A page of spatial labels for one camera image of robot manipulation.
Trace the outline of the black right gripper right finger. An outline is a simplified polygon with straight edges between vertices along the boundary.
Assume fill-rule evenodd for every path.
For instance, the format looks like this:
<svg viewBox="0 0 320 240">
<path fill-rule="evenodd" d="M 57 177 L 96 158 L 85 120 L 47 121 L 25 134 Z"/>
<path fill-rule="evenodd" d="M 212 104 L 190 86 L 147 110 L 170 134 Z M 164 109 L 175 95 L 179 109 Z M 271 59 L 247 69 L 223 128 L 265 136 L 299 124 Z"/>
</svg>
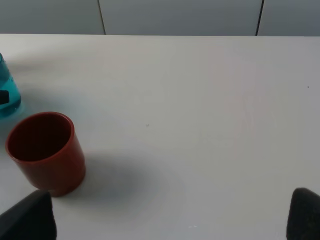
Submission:
<svg viewBox="0 0 320 240">
<path fill-rule="evenodd" d="M 320 196 L 301 187 L 291 197 L 286 225 L 288 240 L 320 239 Z"/>
</svg>

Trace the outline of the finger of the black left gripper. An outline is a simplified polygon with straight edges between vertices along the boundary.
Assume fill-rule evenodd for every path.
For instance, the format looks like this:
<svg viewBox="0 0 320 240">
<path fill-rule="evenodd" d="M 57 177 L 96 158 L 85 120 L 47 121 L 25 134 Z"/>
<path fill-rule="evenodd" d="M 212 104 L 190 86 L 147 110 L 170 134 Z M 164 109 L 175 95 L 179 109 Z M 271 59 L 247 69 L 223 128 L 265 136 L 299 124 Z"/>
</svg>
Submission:
<svg viewBox="0 0 320 240">
<path fill-rule="evenodd" d="M 8 90 L 0 90 L 0 104 L 8 104 L 10 102 L 10 94 Z"/>
</svg>

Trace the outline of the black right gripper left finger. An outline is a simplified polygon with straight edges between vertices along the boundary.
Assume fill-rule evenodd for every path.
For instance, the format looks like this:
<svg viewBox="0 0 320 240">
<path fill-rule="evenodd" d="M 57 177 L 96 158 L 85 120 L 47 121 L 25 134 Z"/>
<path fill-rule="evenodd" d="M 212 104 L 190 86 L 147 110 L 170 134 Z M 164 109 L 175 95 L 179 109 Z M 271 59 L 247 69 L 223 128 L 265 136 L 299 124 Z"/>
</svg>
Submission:
<svg viewBox="0 0 320 240">
<path fill-rule="evenodd" d="M 2 240 L 55 240 L 57 226 L 49 192 L 36 190 L 0 215 Z"/>
</svg>

